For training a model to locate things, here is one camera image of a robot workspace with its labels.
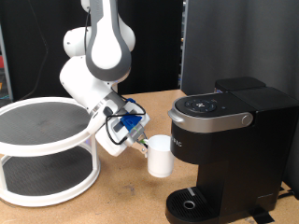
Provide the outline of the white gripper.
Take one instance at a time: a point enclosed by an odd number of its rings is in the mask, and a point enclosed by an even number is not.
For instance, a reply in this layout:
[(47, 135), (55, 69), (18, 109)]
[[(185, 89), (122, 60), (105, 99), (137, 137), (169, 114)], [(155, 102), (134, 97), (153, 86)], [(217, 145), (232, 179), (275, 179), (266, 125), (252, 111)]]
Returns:
[(95, 139), (112, 156), (117, 157), (126, 148), (133, 146), (147, 157), (149, 139), (144, 131), (149, 121), (150, 117), (141, 105), (127, 101), (117, 114), (106, 118)]

